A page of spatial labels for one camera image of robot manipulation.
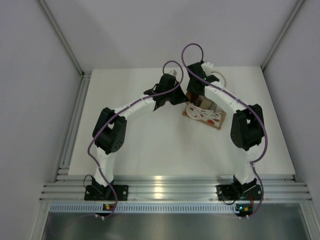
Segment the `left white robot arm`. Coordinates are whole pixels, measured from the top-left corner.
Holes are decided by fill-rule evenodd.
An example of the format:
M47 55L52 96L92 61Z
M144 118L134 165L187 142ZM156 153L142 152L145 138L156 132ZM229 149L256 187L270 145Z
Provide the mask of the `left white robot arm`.
M114 164L116 153L125 142L128 122L154 112L165 103L179 105L188 100L177 80L177 72L164 73L154 87L143 92L137 100L116 109L104 108L92 132L87 154L96 163L91 183L85 186L86 201L126 201L127 185L115 184Z

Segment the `watermelon print canvas bag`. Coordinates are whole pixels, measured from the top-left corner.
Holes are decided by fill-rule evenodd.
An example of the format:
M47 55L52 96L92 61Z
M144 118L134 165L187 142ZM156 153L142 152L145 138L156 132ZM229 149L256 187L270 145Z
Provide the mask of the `watermelon print canvas bag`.
M226 118L226 113L221 107L219 107L214 101L209 109L202 109L199 107L199 96L194 93L186 92L186 96L189 98L189 102L186 103L186 107L182 114L193 120L206 124L217 130L222 128L223 122Z

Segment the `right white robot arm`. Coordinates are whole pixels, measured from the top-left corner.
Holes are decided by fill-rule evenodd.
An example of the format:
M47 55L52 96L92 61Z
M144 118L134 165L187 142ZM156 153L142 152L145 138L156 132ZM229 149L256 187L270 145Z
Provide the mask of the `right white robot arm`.
M263 149L256 157L261 143L267 144L268 137L264 125L263 110L259 104L248 105L233 93L214 75L213 63L200 61L188 65L189 75L187 91L203 96L217 104L227 115L232 117L230 138L239 149L238 163L235 167L233 182L217 186L221 201L248 201L250 196L261 200L262 185L257 183L259 177L255 163L266 154Z

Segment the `clear bottle dark cap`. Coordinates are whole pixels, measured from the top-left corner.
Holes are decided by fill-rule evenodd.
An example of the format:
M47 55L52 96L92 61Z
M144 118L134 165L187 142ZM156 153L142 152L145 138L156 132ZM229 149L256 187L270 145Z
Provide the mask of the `clear bottle dark cap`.
M202 109L209 109L210 106L212 105L212 101L204 96L199 96L199 107Z

